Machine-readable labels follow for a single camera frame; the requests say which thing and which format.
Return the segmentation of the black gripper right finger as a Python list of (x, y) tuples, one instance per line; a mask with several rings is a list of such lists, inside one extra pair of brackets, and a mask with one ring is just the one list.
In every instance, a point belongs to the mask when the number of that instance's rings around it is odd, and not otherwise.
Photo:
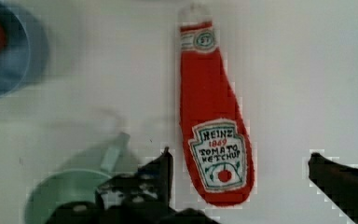
[(309, 180), (358, 224), (358, 168), (330, 161), (320, 153), (311, 154), (308, 166)]

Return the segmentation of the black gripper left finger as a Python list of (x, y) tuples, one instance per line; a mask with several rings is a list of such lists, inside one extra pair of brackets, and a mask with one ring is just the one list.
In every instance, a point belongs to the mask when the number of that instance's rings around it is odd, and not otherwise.
[(173, 157), (168, 147), (133, 174), (115, 175), (95, 190), (98, 218), (162, 218), (171, 211)]

